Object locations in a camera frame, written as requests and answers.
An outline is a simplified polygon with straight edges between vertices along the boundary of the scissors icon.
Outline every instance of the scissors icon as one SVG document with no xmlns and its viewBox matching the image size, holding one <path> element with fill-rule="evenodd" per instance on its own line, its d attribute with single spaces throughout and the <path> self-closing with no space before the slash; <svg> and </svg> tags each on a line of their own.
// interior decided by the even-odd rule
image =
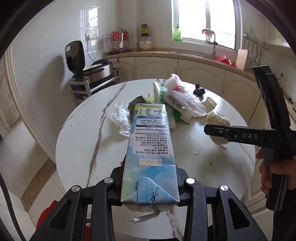
<svg viewBox="0 0 296 241">
<path fill-rule="evenodd" d="M 157 189 L 158 189 L 158 186 L 157 186 L 157 188 L 156 188 L 156 190 L 155 190 L 155 193 L 154 193 L 154 192 L 151 193 L 151 195 L 152 195 L 152 198 L 150 199 L 151 204 L 153 203 L 153 201 L 155 202 L 155 197 L 158 196 L 158 193 L 156 192 Z"/>
</svg>

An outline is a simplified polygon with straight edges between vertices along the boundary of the white spoon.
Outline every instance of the white spoon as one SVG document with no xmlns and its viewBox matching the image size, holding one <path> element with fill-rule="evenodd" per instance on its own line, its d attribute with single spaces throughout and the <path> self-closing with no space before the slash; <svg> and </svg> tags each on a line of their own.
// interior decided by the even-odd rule
<svg viewBox="0 0 296 241">
<path fill-rule="evenodd" d="M 122 36 L 121 36 L 121 42 L 120 42 L 120 44 L 119 44 L 119 47 L 120 47 L 120 48 L 123 48 L 123 33 L 122 33 Z"/>
</svg>

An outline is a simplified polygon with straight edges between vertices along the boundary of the countertop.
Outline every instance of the countertop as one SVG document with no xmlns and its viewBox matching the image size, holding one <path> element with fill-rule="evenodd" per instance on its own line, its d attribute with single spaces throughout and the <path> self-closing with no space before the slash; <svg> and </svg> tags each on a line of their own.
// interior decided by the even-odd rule
<svg viewBox="0 0 296 241">
<path fill-rule="evenodd" d="M 206 58 L 200 58 L 196 56 L 186 56 L 181 54 L 174 54 L 170 53 L 170 51 L 138 51 L 138 52 L 128 52 L 128 53 L 121 53 L 121 54 L 114 54 L 114 55 L 105 55 L 104 58 L 123 58 L 123 57 L 163 57 L 163 58 L 177 58 L 177 59 L 184 59 L 189 61 L 195 61 L 200 62 L 204 64 L 213 65 L 231 72 L 234 72 L 236 74 L 239 74 L 241 76 L 244 76 L 250 80 L 256 81 L 256 78 L 253 74 L 242 71 L 240 69 L 231 67 L 226 64 L 222 64 L 220 62 L 206 59 Z"/>
</svg>

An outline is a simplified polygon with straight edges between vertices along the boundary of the electrical outlet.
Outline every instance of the electrical outlet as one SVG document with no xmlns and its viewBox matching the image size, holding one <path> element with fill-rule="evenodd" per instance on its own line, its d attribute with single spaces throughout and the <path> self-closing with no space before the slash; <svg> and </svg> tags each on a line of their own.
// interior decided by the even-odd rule
<svg viewBox="0 0 296 241">
<path fill-rule="evenodd" d="M 92 33 L 92 34 L 85 34 L 86 41 L 92 40 L 92 39 L 98 39 L 99 33 Z"/>
<path fill-rule="evenodd" d="M 93 34 L 85 34 L 86 41 L 93 39 Z"/>
</svg>

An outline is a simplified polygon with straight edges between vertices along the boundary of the cutting board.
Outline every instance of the cutting board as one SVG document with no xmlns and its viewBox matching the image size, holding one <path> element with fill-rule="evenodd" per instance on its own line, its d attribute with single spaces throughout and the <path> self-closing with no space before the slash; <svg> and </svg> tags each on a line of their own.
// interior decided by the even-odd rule
<svg viewBox="0 0 296 241">
<path fill-rule="evenodd" d="M 237 51 L 237 60 L 235 65 L 238 69 L 244 70 L 247 64 L 249 51 L 247 49 L 239 49 Z"/>
</svg>

